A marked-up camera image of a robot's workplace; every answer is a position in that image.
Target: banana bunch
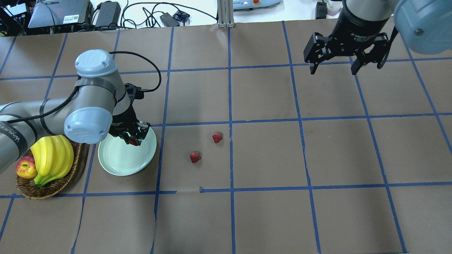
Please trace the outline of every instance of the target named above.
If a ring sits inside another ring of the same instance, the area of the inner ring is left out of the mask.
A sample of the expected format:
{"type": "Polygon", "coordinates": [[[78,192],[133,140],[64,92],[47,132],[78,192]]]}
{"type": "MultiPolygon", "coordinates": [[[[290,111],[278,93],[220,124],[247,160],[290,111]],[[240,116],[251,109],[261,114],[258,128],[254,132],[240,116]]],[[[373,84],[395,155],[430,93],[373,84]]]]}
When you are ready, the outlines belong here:
{"type": "Polygon", "coordinates": [[[63,136],[46,136],[30,147],[38,175],[34,182],[41,188],[46,183],[64,177],[74,163],[74,150],[63,136]]]}

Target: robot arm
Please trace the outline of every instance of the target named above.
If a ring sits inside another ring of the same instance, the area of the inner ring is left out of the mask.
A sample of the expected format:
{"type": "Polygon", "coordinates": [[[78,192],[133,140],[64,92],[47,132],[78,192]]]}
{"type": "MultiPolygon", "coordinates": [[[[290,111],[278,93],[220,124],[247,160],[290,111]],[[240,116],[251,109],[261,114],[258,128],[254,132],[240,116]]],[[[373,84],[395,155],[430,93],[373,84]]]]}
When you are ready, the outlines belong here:
{"type": "Polygon", "coordinates": [[[418,53],[452,49],[452,33],[447,31],[452,22],[450,0],[343,0],[343,6],[333,32],[328,37],[314,33],[303,51],[311,74],[321,62],[335,56],[357,57],[351,67],[353,75],[371,62],[381,69],[398,32],[418,53]],[[392,14],[395,29],[388,39],[380,31],[392,14]]]}
{"type": "Polygon", "coordinates": [[[66,134],[75,142],[96,144],[110,133],[135,146],[146,137],[150,125],[138,121],[132,107],[137,87],[122,82],[108,52],[86,51],[77,58],[75,67],[80,79],[66,101],[46,99],[0,106],[0,174],[43,136],[66,134]],[[32,117],[59,105],[64,106],[54,113],[32,117]]]}

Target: light green plate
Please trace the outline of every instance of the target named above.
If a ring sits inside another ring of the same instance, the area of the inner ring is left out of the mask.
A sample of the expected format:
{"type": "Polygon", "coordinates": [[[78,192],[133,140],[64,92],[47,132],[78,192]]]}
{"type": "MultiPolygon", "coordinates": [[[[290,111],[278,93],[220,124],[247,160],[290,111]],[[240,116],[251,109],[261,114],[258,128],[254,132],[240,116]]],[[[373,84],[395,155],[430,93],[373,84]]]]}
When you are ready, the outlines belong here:
{"type": "Polygon", "coordinates": [[[149,128],[140,146],[127,145],[110,134],[99,144],[97,155],[105,171],[114,175],[131,175],[142,170],[154,157],[157,138],[149,128]]]}

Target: wicker basket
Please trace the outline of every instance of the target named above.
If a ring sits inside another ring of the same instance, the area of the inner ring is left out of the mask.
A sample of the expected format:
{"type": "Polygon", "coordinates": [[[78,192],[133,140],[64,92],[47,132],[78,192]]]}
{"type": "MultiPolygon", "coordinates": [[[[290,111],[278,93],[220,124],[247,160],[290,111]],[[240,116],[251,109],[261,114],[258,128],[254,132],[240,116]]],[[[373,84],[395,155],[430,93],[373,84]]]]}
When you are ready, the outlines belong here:
{"type": "MultiPolygon", "coordinates": [[[[69,140],[69,142],[74,149],[74,163],[72,164],[72,168],[69,170],[67,175],[63,178],[50,181],[42,188],[37,188],[30,185],[32,179],[25,179],[16,175],[16,186],[20,194],[28,199],[34,200],[53,197],[60,191],[62,191],[71,182],[78,170],[85,168],[86,160],[88,158],[87,155],[89,145],[76,143],[72,140],[69,140]]],[[[24,156],[31,154],[31,151],[28,150],[24,156]]]]}

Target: apple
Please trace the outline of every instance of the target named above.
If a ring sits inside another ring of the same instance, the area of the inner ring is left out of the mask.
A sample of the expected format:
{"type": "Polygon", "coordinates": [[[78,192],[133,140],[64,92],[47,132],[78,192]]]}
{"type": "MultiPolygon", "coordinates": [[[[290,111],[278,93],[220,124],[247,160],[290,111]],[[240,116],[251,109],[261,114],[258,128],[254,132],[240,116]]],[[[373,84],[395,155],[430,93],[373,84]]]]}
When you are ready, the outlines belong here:
{"type": "Polygon", "coordinates": [[[17,162],[16,173],[26,179],[33,179],[38,175],[33,155],[25,156],[17,162]]]}

